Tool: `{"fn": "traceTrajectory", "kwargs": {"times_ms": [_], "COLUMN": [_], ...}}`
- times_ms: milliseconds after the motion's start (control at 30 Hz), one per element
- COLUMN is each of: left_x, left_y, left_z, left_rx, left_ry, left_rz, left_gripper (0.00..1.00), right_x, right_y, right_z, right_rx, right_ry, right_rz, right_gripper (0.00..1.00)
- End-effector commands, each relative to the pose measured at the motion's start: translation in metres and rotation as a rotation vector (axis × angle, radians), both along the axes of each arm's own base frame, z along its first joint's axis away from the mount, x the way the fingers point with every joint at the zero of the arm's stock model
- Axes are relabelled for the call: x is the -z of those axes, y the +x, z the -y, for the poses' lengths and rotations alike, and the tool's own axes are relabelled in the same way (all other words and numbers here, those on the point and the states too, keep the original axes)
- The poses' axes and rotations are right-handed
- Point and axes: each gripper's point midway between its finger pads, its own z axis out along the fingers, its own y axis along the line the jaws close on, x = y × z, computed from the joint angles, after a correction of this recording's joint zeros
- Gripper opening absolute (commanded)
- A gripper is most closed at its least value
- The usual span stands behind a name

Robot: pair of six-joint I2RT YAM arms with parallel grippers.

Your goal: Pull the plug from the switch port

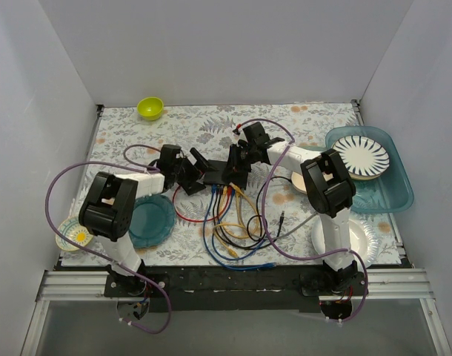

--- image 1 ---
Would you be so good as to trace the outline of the black network switch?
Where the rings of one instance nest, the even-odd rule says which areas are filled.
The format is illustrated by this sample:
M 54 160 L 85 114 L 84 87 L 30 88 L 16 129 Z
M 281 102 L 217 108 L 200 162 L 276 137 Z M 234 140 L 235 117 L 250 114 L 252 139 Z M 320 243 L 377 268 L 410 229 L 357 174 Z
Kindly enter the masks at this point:
M 229 185 L 231 178 L 229 177 L 231 166 L 227 161 L 209 159 L 212 170 L 205 172 L 203 183 L 205 185 Z

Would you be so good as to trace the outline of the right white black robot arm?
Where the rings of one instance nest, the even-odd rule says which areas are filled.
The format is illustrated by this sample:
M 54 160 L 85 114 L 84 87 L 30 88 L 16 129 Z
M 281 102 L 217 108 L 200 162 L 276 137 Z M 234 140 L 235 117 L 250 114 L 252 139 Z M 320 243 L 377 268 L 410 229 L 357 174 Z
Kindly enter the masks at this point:
M 233 132 L 241 139 L 229 148 L 222 178 L 232 185 L 257 162 L 271 166 L 265 188 L 278 167 L 301 174 L 308 201 L 322 224 L 325 253 L 318 258 L 323 261 L 325 288 L 331 294 L 344 293 L 358 272 L 349 232 L 356 187 L 337 151 L 300 148 L 290 131 L 285 132 L 289 140 L 272 138 L 262 126 L 266 121 L 249 119 L 236 126 Z

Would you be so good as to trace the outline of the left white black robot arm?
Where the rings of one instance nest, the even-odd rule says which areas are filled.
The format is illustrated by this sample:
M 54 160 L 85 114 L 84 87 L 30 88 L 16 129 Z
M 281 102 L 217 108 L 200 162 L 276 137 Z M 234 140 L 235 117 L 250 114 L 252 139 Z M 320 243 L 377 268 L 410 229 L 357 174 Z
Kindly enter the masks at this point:
M 132 174 L 98 172 L 79 212 L 79 223 L 99 241 L 110 258 L 109 275 L 117 286 L 132 297 L 141 295 L 147 286 L 145 265 L 136 253 L 129 236 L 135 202 L 141 197 L 162 194 L 179 184 L 189 194 L 205 188 L 200 179 L 217 168 L 195 148 L 191 162 L 182 156 L 178 145 L 164 145 L 153 165 Z

